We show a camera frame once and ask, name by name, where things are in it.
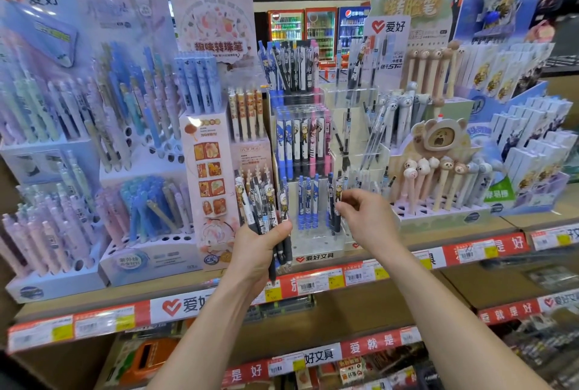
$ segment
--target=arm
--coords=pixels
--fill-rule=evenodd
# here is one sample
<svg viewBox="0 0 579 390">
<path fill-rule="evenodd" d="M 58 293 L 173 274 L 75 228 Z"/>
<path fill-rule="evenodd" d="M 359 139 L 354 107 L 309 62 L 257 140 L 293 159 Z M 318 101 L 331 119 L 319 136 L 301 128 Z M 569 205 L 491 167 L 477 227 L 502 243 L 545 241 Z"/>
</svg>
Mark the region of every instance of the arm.
<svg viewBox="0 0 579 390">
<path fill-rule="evenodd" d="M 356 242 L 388 271 L 407 302 L 448 390 L 548 390 L 550 387 L 401 243 L 390 204 L 353 189 L 337 208 Z"/>
<path fill-rule="evenodd" d="M 290 222 L 282 222 L 261 236 L 247 225 L 236 233 L 232 261 L 217 290 L 147 390 L 221 387 L 243 317 L 267 283 L 273 247 L 286 238 L 291 229 Z"/>
</svg>

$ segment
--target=forearm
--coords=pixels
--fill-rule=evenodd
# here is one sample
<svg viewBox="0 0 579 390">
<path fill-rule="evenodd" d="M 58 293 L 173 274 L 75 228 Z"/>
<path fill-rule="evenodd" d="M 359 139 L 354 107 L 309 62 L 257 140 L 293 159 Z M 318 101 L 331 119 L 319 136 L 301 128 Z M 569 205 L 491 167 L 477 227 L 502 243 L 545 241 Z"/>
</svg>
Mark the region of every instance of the forearm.
<svg viewBox="0 0 579 390">
<path fill-rule="evenodd" d="M 250 288 L 223 277 L 148 390 L 215 390 L 250 306 Z"/>
<path fill-rule="evenodd" d="M 376 258 L 404 296 L 446 388 L 549 388 L 410 252 L 400 247 Z"/>
</svg>

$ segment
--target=hand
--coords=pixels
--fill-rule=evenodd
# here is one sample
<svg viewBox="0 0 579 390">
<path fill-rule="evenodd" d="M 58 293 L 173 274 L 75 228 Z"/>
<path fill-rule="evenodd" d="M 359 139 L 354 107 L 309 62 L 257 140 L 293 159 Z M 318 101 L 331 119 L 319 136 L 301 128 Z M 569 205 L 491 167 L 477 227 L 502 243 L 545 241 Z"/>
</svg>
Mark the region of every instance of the hand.
<svg viewBox="0 0 579 390">
<path fill-rule="evenodd" d="M 267 284 L 267 269 L 273 257 L 273 248 L 290 235 L 293 225 L 285 221 L 264 235 L 258 235 L 243 225 L 235 234 L 233 255 L 224 279 L 247 287 L 251 301 Z"/>
<path fill-rule="evenodd" d="M 376 193 L 362 189 L 348 189 L 342 193 L 337 211 L 346 219 L 355 241 L 365 250 L 377 254 L 388 254 L 401 249 L 398 223 L 390 203 Z"/>
</svg>

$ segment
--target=refrigerator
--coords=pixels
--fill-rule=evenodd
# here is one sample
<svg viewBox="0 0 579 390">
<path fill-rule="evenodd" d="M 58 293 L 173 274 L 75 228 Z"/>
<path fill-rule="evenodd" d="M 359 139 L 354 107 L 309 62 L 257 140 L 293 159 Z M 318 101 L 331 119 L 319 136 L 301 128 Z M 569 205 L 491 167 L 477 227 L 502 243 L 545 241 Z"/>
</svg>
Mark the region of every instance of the refrigerator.
<svg viewBox="0 0 579 390">
<path fill-rule="evenodd" d="M 306 9 L 306 38 L 320 46 L 320 63 L 336 63 L 336 14 L 335 7 Z"/>
<path fill-rule="evenodd" d="M 303 9 L 268 11 L 269 40 L 297 41 L 303 39 Z"/>
<path fill-rule="evenodd" d="M 350 53 L 352 40 L 361 39 L 364 21 L 370 13 L 370 6 L 341 7 L 338 11 L 337 38 L 342 43 L 342 56 Z"/>
</svg>

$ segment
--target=yellow price sticker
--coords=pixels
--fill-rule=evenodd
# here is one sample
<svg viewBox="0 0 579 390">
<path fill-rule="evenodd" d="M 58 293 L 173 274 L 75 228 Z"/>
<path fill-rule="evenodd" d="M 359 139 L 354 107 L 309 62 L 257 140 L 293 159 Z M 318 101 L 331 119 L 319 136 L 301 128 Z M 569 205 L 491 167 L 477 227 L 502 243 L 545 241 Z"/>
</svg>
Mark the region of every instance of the yellow price sticker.
<svg viewBox="0 0 579 390">
<path fill-rule="evenodd" d="M 72 323 L 64 326 L 57 326 L 52 328 L 52 341 L 72 340 L 74 335 L 72 333 Z"/>
<path fill-rule="evenodd" d="M 557 235 L 557 242 L 559 242 L 559 245 L 561 246 L 571 245 L 571 236 L 568 234 Z"/>
<path fill-rule="evenodd" d="M 281 288 L 266 288 L 265 303 L 281 300 Z"/>
<path fill-rule="evenodd" d="M 306 359 L 301 358 L 297 359 L 293 362 L 293 371 L 297 372 L 298 370 L 303 370 L 306 368 Z"/>
<path fill-rule="evenodd" d="M 344 276 L 332 276 L 328 278 L 329 289 L 337 289 L 345 287 Z"/>
<path fill-rule="evenodd" d="M 390 277 L 390 274 L 382 267 L 375 267 L 374 275 L 376 276 L 376 280 L 384 280 Z"/>
<path fill-rule="evenodd" d="M 116 318 L 116 331 L 122 332 L 135 327 L 135 315 L 123 315 Z"/>
<path fill-rule="evenodd" d="M 424 268 L 431 270 L 432 269 L 432 262 L 430 262 L 430 258 L 427 257 L 425 259 L 420 259 L 420 263 L 424 265 Z"/>
<path fill-rule="evenodd" d="M 492 247 L 485 247 L 485 257 L 487 259 L 492 259 L 494 257 L 498 257 L 498 249 L 496 245 Z"/>
</svg>

